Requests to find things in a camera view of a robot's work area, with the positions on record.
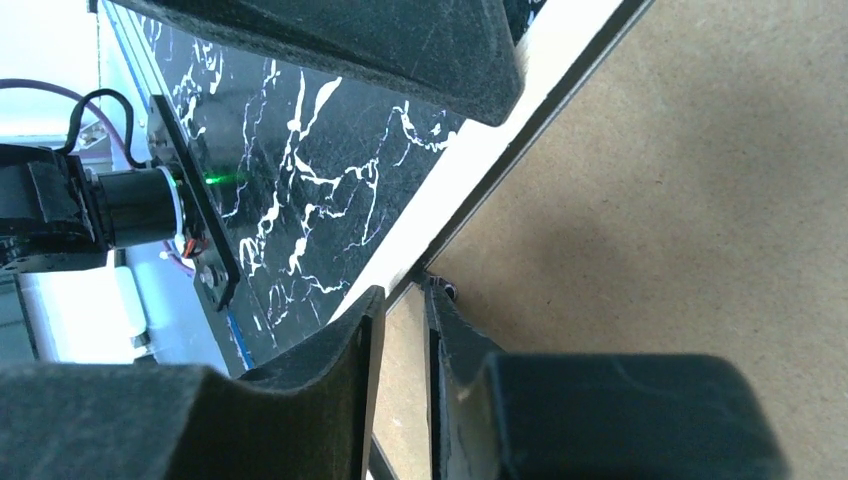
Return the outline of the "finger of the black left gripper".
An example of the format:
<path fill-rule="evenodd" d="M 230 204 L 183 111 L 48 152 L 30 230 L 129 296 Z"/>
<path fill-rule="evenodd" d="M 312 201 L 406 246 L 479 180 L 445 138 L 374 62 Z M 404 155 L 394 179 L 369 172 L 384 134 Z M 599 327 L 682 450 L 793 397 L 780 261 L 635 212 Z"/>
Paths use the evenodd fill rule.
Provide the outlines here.
<path fill-rule="evenodd" d="M 500 1 L 125 1 L 203 40 L 417 97 L 488 126 L 524 87 Z"/>

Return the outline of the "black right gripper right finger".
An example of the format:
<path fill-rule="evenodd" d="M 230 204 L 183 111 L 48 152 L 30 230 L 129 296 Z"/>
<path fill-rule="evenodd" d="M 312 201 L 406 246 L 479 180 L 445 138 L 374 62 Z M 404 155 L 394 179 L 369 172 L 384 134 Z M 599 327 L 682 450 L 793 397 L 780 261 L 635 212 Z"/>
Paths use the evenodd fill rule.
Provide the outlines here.
<path fill-rule="evenodd" d="M 787 479 L 741 372 L 704 354 L 510 353 L 422 285 L 436 479 Z"/>

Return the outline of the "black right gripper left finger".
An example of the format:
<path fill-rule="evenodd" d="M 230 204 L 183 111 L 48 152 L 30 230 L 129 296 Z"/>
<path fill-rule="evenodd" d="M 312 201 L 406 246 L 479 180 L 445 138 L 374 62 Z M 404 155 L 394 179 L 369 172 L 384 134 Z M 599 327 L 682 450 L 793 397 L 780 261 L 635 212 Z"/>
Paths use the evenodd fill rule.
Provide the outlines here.
<path fill-rule="evenodd" d="M 201 365 L 1 371 L 5 479 L 362 479 L 385 292 L 237 378 Z"/>

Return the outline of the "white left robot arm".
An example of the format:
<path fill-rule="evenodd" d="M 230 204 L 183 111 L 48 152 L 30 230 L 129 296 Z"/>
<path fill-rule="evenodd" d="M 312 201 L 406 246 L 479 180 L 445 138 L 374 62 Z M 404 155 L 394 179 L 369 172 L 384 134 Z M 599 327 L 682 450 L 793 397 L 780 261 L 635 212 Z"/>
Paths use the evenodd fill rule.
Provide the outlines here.
<path fill-rule="evenodd" d="M 145 72 L 150 159 L 88 173 L 1 149 L 1 266 L 85 270 L 180 241 L 232 373 L 325 325 L 467 120 L 523 87 L 521 1 L 111 1 Z"/>

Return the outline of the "wooden picture frame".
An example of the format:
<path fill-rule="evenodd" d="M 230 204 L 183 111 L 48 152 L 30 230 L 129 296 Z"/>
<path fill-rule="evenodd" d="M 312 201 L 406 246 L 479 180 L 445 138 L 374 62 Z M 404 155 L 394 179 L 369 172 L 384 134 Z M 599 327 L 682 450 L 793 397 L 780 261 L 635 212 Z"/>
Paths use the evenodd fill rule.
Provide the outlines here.
<path fill-rule="evenodd" d="M 648 1 L 509 1 L 524 90 L 497 127 L 466 120 L 358 275 L 392 305 L 444 249 L 650 7 Z"/>

